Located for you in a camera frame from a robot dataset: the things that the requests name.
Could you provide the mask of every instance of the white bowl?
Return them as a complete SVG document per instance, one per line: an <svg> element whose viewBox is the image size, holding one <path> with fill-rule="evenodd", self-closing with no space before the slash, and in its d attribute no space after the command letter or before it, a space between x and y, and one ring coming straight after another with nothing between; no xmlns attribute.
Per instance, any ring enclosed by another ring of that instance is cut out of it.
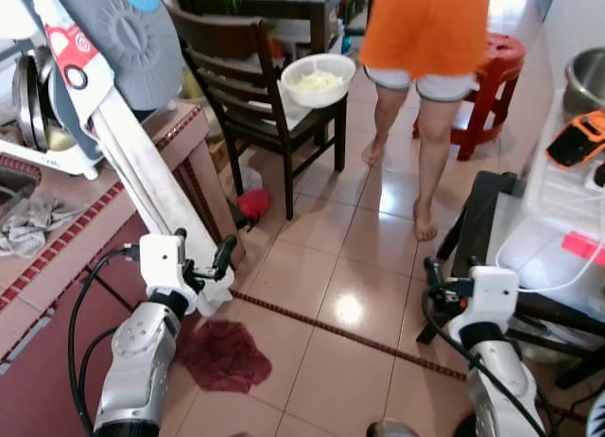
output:
<svg viewBox="0 0 605 437"><path fill-rule="evenodd" d="M304 76L316 70L332 73L342 78L342 84L326 90L301 90L296 87ZM292 62L282 73L282 84L292 99L306 108L326 108L349 92L355 75L355 62L339 54L315 54Z"/></svg>

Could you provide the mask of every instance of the orange shirt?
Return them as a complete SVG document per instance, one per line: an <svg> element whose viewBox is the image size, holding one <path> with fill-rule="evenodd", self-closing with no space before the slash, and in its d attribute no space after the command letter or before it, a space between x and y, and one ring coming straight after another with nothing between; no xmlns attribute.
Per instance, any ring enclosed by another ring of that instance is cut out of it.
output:
<svg viewBox="0 0 605 437"><path fill-rule="evenodd" d="M422 75L473 73L485 57L490 0L374 0L359 60Z"/></svg>

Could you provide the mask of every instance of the bare foot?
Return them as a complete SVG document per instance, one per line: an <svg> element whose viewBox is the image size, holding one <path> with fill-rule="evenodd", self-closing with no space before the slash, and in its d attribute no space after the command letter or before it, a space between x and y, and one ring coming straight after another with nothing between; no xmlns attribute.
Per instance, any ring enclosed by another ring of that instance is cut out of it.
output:
<svg viewBox="0 0 605 437"><path fill-rule="evenodd" d="M361 159L368 166L374 166L385 152L385 145L373 139L361 152Z"/></svg>
<svg viewBox="0 0 605 437"><path fill-rule="evenodd" d="M418 241L430 241L437 236L437 226L433 224L430 207L414 202L414 232Z"/></svg>

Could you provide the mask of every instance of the stainless steel bowl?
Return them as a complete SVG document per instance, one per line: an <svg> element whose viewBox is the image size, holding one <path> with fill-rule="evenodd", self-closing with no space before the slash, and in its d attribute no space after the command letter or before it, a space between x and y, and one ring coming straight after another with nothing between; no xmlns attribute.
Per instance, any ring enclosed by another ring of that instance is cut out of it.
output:
<svg viewBox="0 0 605 437"><path fill-rule="evenodd" d="M605 47L580 52L565 68L565 118L605 108Z"/></svg>

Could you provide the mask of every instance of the tiled floor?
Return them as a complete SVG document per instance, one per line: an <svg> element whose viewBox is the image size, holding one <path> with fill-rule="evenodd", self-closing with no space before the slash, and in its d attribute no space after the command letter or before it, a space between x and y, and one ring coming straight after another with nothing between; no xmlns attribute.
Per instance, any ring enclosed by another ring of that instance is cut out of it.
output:
<svg viewBox="0 0 605 437"><path fill-rule="evenodd" d="M551 77L537 0L493 0L490 26L523 40L527 65L501 137L477 149L467 163L457 162L452 148L435 202L441 236L479 170L520 168L550 104ZM372 85L359 74L350 92L346 168L335 174L333 153L328 152L305 171L296 182L291 221L285 221L279 158L247 152L245 161L262 174L272 203L261 223L242 233L248 256L235 286L464 372L463 360L442 341L428 347L415 342L424 324L421 262L440 241L419 245L412 234L419 145L411 139L411 126L419 99L412 93L393 127L387 154L367 169L360 153L373 135L375 100ZM423 437L442 437L452 435L471 410L462 382L408 361L243 302L228 306L221 316L246 325L271 360L272 375L248 395L205 393L175 365L164 437L361 437L369 423L385 415L409 423ZM596 384L561 392L552 386L552 369L533 369L560 406ZM581 433L582 426L571 423L562 435Z"/></svg>

